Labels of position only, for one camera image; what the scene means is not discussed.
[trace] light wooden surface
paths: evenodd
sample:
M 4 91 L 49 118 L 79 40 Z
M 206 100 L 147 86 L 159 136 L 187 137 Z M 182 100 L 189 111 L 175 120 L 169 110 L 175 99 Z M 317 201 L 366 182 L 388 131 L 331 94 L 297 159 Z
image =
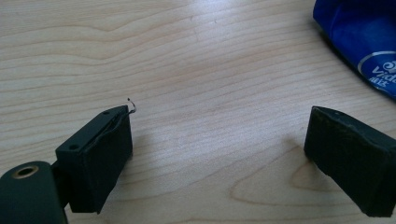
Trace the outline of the light wooden surface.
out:
M 312 105 L 396 137 L 396 104 L 340 61 L 314 0 L 0 2 L 0 175 L 137 105 L 134 157 L 70 223 L 394 223 L 304 156 Z

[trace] black plastic part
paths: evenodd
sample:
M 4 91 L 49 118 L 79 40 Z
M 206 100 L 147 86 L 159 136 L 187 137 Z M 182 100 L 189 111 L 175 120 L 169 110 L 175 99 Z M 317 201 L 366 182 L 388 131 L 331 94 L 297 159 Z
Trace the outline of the black plastic part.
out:
M 62 207 L 66 207 L 72 197 L 70 176 L 61 171 L 57 161 L 51 165 L 51 168 L 58 190 L 59 201 Z
M 313 106 L 305 155 L 369 217 L 396 204 L 396 140 L 342 112 Z
M 49 163 L 27 162 L 1 177 L 0 223 L 67 223 Z
M 102 112 L 56 149 L 54 167 L 71 180 L 70 192 L 61 194 L 71 195 L 73 212 L 100 213 L 132 147 L 128 106 L 123 105 Z

